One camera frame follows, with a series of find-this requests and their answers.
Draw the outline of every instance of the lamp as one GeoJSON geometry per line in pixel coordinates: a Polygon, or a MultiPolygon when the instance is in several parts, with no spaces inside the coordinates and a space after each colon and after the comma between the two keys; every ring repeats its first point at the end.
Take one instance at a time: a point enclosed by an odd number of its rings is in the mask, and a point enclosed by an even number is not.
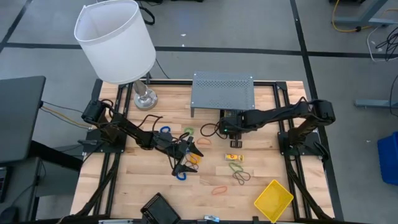
{"type": "Polygon", "coordinates": [[[100,79],[118,85],[134,82],[136,106],[149,110],[156,105],[155,92],[139,80],[154,66],[156,51],[135,1],[83,6],[75,38],[100,79]]]}

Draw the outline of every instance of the wooden tabletop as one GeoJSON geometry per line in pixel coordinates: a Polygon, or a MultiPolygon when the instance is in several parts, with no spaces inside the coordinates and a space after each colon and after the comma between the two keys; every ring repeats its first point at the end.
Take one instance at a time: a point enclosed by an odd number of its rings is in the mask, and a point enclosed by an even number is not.
{"type": "MultiPolygon", "coordinates": [[[[305,96],[302,82],[287,82],[291,103],[305,96]]],[[[217,135],[203,140],[200,128],[205,123],[216,123],[219,110],[196,109],[195,117],[190,117],[190,85],[150,85],[159,101],[150,111],[140,111],[133,102],[130,103],[128,119],[139,124],[147,114],[163,116],[155,129],[170,126],[173,136],[178,137],[184,128],[195,130],[193,137],[197,148],[203,153],[198,173],[187,173],[187,179],[177,180],[171,175],[172,169],[167,156],[152,150],[145,151],[138,147],[133,138],[127,139],[126,150],[121,156],[116,189],[113,198],[112,218],[141,218],[141,207],[157,192],[160,192],[169,204],[184,220],[203,219],[204,215],[215,215],[221,220],[252,220],[258,216],[260,220],[267,218],[254,206],[254,201],[272,180],[277,180],[289,189],[284,158],[279,153],[277,123],[265,125],[258,131],[243,134],[243,148],[232,149],[229,139],[220,139],[217,135]],[[244,185],[232,177],[232,170],[225,161],[225,154],[242,154],[241,163],[244,171],[251,174],[251,179],[244,185]],[[211,191],[218,186],[227,186],[223,194],[212,195],[211,191]]],[[[100,99],[116,99],[117,85],[103,83],[100,99]]],[[[274,95],[271,87],[254,87],[256,109],[269,110],[275,108],[274,95]]],[[[295,119],[295,126],[302,119],[295,119]]],[[[143,129],[151,130],[154,119],[149,118],[143,129]]],[[[204,133],[211,133],[214,127],[207,127],[204,133]]],[[[93,154],[81,168],[76,187],[71,213],[79,211],[89,200],[98,186],[104,154],[93,154]]],[[[326,184],[325,173],[321,160],[317,156],[302,156],[303,171],[307,189],[323,211],[334,217],[330,194],[326,184]]],[[[101,213],[104,213],[105,190],[101,213]]],[[[302,197],[296,188],[297,200],[301,217],[304,217],[302,197]]],[[[279,218],[280,221],[292,221],[291,204],[279,218]]]]}

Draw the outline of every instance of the metal lamp base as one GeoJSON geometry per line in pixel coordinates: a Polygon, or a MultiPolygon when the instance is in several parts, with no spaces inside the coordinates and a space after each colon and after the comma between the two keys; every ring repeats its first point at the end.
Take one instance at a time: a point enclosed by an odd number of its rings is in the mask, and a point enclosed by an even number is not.
{"type": "Polygon", "coordinates": [[[157,104],[157,95],[153,90],[147,89],[145,97],[140,96],[138,93],[134,95],[134,103],[142,111],[150,110],[157,104]]]}

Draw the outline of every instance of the yellow tray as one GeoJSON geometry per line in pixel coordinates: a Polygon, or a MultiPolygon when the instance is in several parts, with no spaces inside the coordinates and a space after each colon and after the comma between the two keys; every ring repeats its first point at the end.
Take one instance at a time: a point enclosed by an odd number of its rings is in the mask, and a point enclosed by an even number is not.
{"type": "Polygon", "coordinates": [[[254,202],[272,223],[275,223],[292,202],[293,195],[278,181],[273,180],[254,202]]]}

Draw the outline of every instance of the blue rubber band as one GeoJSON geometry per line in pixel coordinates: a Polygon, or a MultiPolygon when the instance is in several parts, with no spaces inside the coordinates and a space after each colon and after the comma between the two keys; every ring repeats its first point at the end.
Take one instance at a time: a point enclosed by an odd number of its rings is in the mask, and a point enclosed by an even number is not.
{"type": "Polygon", "coordinates": [[[167,129],[167,133],[171,132],[172,129],[169,126],[164,126],[160,129],[160,132],[163,132],[163,130],[167,129]]]}
{"type": "Polygon", "coordinates": [[[183,177],[179,177],[178,175],[180,175],[180,174],[177,174],[175,177],[178,179],[178,180],[186,180],[187,179],[187,175],[185,174],[185,173],[182,173],[183,174],[183,177]]]}

